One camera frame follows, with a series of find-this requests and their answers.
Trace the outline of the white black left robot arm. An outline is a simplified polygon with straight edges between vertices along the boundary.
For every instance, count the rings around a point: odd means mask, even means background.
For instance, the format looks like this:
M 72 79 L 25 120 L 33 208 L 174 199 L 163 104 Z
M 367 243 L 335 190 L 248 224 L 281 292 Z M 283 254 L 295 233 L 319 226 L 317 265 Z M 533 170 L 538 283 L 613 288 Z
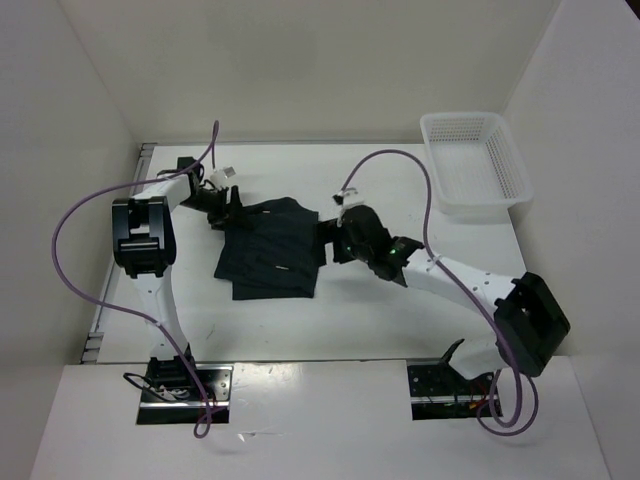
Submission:
M 172 288 L 177 241 L 172 213 L 179 207 L 203 212 L 212 228 L 247 227 L 239 190 L 230 183 L 232 167 L 206 176 L 192 157 L 163 170 L 136 195 L 112 203 L 113 253 L 116 264 L 132 280 L 151 334 L 146 381 L 185 400 L 196 394 L 200 376 L 190 344 L 179 323 Z

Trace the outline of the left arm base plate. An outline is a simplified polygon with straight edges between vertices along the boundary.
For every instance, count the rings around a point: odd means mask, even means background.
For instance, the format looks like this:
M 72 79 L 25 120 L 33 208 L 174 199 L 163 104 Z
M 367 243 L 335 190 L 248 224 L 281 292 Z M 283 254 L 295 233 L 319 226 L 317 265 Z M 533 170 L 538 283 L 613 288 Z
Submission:
M 196 373 L 212 406 L 212 423 L 228 424 L 234 367 L 231 364 L 197 364 Z M 201 419 L 205 402 L 196 386 L 152 386 L 149 374 L 125 373 L 140 390 L 137 425 L 191 424 Z

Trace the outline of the dark navy shorts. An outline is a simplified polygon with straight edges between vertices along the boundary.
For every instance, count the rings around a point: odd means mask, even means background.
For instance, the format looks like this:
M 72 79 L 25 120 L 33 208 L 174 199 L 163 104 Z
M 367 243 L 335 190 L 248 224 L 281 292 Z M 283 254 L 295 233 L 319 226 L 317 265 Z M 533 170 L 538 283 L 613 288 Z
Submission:
M 225 228 L 213 276 L 241 300 L 312 298 L 318 277 L 319 213 L 291 197 L 245 206 Z

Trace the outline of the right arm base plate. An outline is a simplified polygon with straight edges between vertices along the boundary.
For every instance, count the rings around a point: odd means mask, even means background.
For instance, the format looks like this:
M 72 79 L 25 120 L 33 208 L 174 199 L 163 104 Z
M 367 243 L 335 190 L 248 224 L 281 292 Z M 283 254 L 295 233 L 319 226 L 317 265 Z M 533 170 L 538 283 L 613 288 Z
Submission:
M 436 360 L 406 365 L 412 419 L 448 420 L 491 415 L 488 400 L 494 375 L 480 374 L 467 380 L 450 366 Z

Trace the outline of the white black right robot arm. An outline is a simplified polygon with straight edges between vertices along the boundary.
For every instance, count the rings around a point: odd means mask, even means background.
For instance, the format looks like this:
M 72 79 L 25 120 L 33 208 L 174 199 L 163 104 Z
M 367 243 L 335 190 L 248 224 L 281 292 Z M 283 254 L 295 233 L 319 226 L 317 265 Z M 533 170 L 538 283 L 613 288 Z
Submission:
M 571 326 L 546 282 L 525 272 L 498 275 L 436 254 L 418 240 L 393 236 L 375 211 L 356 205 L 316 227 L 338 264 L 361 261 L 380 279 L 426 291 L 478 312 L 490 334 L 459 339 L 443 354 L 440 385 L 460 393 L 473 379 L 514 366 L 528 377 L 544 371 Z

